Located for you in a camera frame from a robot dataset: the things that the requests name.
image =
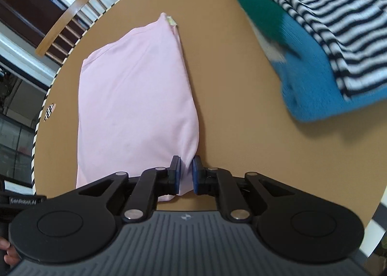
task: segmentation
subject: human hand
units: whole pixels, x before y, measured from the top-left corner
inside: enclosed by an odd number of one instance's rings
[[[16,249],[12,246],[8,240],[0,237],[0,250],[7,251],[7,254],[4,256],[4,261],[8,265],[14,266],[20,262],[20,257],[16,253]]]

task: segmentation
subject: folded pink cloth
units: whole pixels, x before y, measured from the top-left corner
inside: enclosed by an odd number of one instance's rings
[[[179,34],[165,13],[93,52],[79,80],[77,187],[118,171],[130,177],[182,160],[179,195],[192,190],[189,165],[199,122]]]

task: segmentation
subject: round table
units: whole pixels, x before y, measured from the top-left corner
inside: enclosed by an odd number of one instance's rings
[[[82,61],[161,12],[179,27],[204,164],[240,177],[257,171],[346,206],[366,225],[386,189],[387,103],[315,123],[293,120],[237,0],[120,0],[103,14],[71,52],[45,101],[34,152],[37,193],[54,197],[75,188]],[[55,110],[44,121],[51,104]],[[213,198],[192,192],[160,204],[215,207]]]

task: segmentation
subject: chair backrest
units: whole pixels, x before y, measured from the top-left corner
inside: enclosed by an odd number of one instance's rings
[[[65,50],[62,46],[55,43],[55,40],[60,37],[64,42],[66,42],[71,47],[74,46],[74,42],[69,40],[67,37],[65,37],[62,34],[62,31],[64,29],[68,30],[72,35],[75,36],[75,38],[80,39],[81,35],[76,32],[73,28],[68,26],[70,22],[73,22],[78,26],[81,30],[85,31],[86,28],[82,26],[74,17],[78,12],[81,11],[81,9],[88,5],[89,8],[97,15],[99,16],[100,13],[95,9],[92,4],[89,2],[90,0],[75,0],[73,4],[63,13],[63,15],[58,19],[58,21],[53,25],[53,27],[50,29],[50,31],[47,33],[47,35],[43,38],[42,42],[39,44],[39,46],[36,48],[35,53],[38,56],[44,56],[47,55],[51,59],[55,60],[59,64],[63,64],[63,61],[58,58],[57,56],[53,55],[52,53],[48,52],[51,46],[53,46],[55,49],[57,49],[59,52],[63,53],[65,56],[68,56],[68,51]],[[96,0],[104,10],[107,9],[107,7],[102,3],[101,0]]]

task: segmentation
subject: gray ribbed surface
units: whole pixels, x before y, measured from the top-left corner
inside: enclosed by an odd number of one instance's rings
[[[109,248],[87,261],[67,266],[40,266],[23,261],[10,275],[365,276],[366,273],[351,260],[324,266],[289,262],[264,248],[249,226],[229,223],[216,211],[158,211],[144,223],[124,226]]]

